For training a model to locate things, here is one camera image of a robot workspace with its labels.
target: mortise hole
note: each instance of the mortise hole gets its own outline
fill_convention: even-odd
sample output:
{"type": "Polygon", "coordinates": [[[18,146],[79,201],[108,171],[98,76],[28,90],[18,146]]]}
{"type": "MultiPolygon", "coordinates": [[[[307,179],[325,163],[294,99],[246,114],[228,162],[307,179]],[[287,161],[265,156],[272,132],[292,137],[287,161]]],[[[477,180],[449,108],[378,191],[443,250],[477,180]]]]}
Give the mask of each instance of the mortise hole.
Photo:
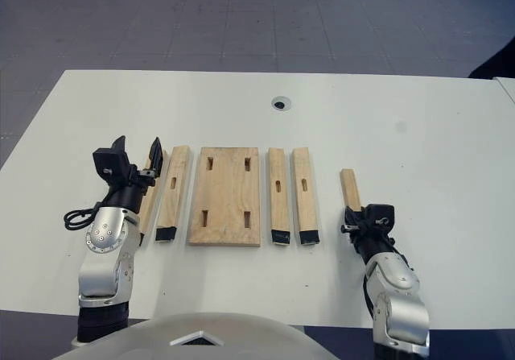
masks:
{"type": "Polygon", "coordinates": [[[250,211],[243,212],[243,223],[245,224],[245,228],[250,228],[250,211]]]}
{"type": "Polygon", "coordinates": [[[208,226],[208,211],[206,209],[202,211],[202,218],[200,219],[200,223],[202,224],[202,227],[208,226]]]}

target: wooden stick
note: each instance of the wooden stick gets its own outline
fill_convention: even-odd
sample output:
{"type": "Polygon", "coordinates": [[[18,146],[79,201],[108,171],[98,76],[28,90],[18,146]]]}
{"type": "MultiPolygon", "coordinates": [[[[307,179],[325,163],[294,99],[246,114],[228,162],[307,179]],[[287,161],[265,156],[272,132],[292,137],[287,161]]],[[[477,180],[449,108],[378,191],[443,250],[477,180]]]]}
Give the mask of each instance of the wooden stick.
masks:
{"type": "Polygon", "coordinates": [[[190,147],[183,145],[171,151],[170,167],[164,183],[163,202],[159,212],[156,241],[170,241],[175,238],[179,226],[180,209],[183,202],[184,183],[187,179],[190,147]]]}
{"type": "Polygon", "coordinates": [[[341,188],[344,191],[345,205],[352,211],[361,211],[360,193],[357,190],[353,169],[342,169],[340,172],[341,188]]]}
{"type": "Polygon", "coordinates": [[[272,242],[278,245],[290,244],[290,216],[288,213],[288,191],[286,186],[286,156],[281,148],[269,148],[270,172],[270,223],[272,242]]]}
{"type": "MultiPolygon", "coordinates": [[[[161,176],[167,173],[170,159],[166,151],[163,151],[163,166],[161,168],[161,176]]],[[[146,161],[145,168],[150,167],[150,159],[146,161]]],[[[146,195],[143,197],[141,208],[139,209],[139,231],[141,234],[146,234],[152,226],[152,216],[154,212],[155,202],[159,192],[159,184],[161,176],[155,180],[155,186],[149,187],[146,195]]]]}
{"type": "Polygon", "coordinates": [[[293,150],[293,166],[300,242],[303,245],[319,243],[315,191],[313,190],[314,182],[307,148],[295,148],[293,150]]]}

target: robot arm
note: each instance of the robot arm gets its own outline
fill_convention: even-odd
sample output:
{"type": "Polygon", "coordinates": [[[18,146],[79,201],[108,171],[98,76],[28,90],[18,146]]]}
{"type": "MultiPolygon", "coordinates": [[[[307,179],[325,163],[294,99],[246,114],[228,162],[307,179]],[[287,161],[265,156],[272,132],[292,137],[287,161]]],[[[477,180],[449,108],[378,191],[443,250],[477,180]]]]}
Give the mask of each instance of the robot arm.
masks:
{"type": "Polygon", "coordinates": [[[418,297],[420,281],[388,233],[394,224],[391,205],[345,209],[342,232],[365,262],[364,294],[373,318],[376,358],[429,357],[429,315],[418,297]]]}
{"type": "Polygon", "coordinates": [[[64,216],[68,230],[88,227],[86,256],[79,274],[79,320],[74,346],[127,327],[134,277],[134,253],[140,241],[138,212],[163,165],[159,139],[150,149],[150,167],[139,171],[125,153],[125,137],[93,153],[98,175],[109,192],[93,209],[64,216]]]}

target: wood grain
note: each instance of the wood grain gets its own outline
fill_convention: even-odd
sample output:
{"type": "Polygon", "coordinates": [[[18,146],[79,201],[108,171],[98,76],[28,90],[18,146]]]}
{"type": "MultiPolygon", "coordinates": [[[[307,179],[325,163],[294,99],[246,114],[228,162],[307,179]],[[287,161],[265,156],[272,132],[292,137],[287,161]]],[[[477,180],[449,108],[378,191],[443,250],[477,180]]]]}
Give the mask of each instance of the wood grain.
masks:
{"type": "Polygon", "coordinates": [[[313,190],[311,162],[307,148],[295,148],[293,150],[293,166],[299,232],[317,230],[315,192],[313,190]]]}
{"type": "Polygon", "coordinates": [[[361,211],[360,193],[357,190],[356,176],[353,169],[342,169],[340,172],[341,188],[344,191],[345,206],[352,211],[361,211]]]}
{"type": "Polygon", "coordinates": [[[257,148],[202,148],[188,241],[260,246],[257,148]]]}
{"type": "MultiPolygon", "coordinates": [[[[166,151],[163,151],[163,166],[161,167],[161,175],[167,173],[168,166],[170,165],[170,158],[166,151]]],[[[150,167],[150,159],[146,161],[145,168],[150,167]]],[[[155,186],[149,187],[146,191],[146,195],[143,197],[142,205],[139,209],[139,231],[142,234],[146,234],[149,228],[154,223],[154,208],[157,196],[159,193],[159,185],[161,184],[161,176],[155,180],[155,186]]]]}
{"type": "Polygon", "coordinates": [[[268,150],[270,174],[270,223],[272,230],[289,231],[288,190],[286,182],[286,156],[280,148],[268,150]]]}
{"type": "Polygon", "coordinates": [[[183,145],[171,151],[170,167],[165,181],[163,202],[159,210],[158,228],[177,227],[187,179],[190,147],[183,145]]]}

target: table surface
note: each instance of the table surface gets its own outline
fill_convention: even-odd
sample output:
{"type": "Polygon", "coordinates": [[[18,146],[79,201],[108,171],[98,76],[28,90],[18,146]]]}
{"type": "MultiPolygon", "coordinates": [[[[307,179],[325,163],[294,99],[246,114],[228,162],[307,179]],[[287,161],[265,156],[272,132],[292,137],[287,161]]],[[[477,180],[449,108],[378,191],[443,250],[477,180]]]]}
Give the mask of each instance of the table surface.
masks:
{"type": "Polygon", "coordinates": [[[515,78],[498,77],[497,80],[515,103],[515,78]]]}
{"type": "Polygon", "coordinates": [[[125,134],[141,166],[158,135],[168,150],[192,148],[192,178],[176,240],[147,237],[136,253],[131,317],[218,311],[371,326],[364,265],[339,232],[339,171],[354,168],[364,204],[396,207],[392,236],[421,279],[431,327],[513,328],[514,122],[497,81],[67,71],[0,171],[0,309],[77,314],[84,231],[67,231],[62,216],[106,192],[95,149],[125,134]],[[272,109],[276,96],[292,109],[272,109]],[[201,147],[259,148],[260,248],[187,245],[201,147]],[[310,148],[319,245],[271,243],[269,147],[310,148]]]}

